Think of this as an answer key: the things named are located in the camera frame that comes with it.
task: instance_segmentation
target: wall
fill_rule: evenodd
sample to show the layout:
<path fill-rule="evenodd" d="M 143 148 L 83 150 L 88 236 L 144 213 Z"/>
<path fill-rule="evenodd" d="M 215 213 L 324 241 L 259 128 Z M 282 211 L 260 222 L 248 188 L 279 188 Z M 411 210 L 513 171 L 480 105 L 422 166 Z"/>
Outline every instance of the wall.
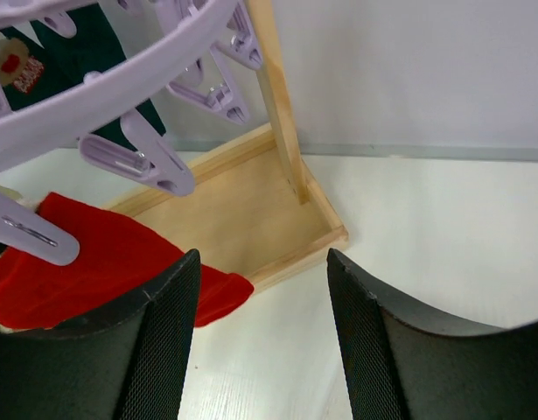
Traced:
<path fill-rule="evenodd" d="M 305 150 L 538 158 L 538 0 L 272 1 Z M 159 35 L 151 14 L 103 6 L 128 50 Z M 266 121 L 254 75 L 234 68 L 246 128 L 156 98 L 182 147 Z"/>

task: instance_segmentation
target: red cloth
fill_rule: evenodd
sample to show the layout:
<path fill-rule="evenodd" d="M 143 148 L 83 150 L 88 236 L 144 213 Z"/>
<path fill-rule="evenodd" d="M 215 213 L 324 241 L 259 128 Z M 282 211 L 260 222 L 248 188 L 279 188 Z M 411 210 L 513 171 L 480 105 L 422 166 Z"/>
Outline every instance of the red cloth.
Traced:
<path fill-rule="evenodd" d="M 0 257 L 0 324 L 52 328 L 146 283 L 183 252 L 127 216 L 49 194 L 38 214 L 80 243 L 74 262 L 59 267 L 7 248 Z M 242 305 L 253 293 L 244 277 L 202 266 L 195 326 Z"/>

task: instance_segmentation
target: wooden tray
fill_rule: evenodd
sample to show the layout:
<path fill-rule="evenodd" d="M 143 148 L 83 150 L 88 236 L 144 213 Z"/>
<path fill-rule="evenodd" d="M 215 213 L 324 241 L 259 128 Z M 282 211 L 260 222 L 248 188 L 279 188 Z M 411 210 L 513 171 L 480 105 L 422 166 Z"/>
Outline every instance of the wooden tray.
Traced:
<path fill-rule="evenodd" d="M 284 175 L 270 125 L 247 133 L 189 165 L 196 191 L 173 197 L 141 187 L 106 208 L 143 223 L 204 264 L 239 273 L 255 292 L 344 249 L 348 233 L 302 162 L 309 200 L 300 204 Z"/>

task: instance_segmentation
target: wooden stick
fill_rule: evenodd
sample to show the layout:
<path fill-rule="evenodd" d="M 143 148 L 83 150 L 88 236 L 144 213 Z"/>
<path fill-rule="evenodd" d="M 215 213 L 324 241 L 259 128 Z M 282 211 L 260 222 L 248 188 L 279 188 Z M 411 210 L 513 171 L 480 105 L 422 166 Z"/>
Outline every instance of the wooden stick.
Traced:
<path fill-rule="evenodd" d="M 284 174 L 300 204 L 303 204 L 309 200 L 309 193 L 297 142 L 296 122 L 286 88 L 272 3 L 270 0 L 247 0 L 247 5 L 264 58 L 264 64 L 257 72 L 262 98 L 275 133 Z"/>

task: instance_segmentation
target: white table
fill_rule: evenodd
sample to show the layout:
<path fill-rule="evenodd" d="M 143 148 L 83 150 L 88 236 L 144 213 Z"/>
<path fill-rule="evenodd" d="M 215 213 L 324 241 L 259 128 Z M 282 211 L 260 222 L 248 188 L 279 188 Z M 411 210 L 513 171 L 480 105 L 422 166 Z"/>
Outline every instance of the white table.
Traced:
<path fill-rule="evenodd" d="M 538 164 L 305 160 L 350 230 L 346 253 L 366 270 L 469 319 L 538 319 Z M 96 206 L 134 185 L 85 164 L 76 150 L 7 171 L 0 184 Z M 349 416 L 324 264 L 195 331 L 180 419 Z"/>

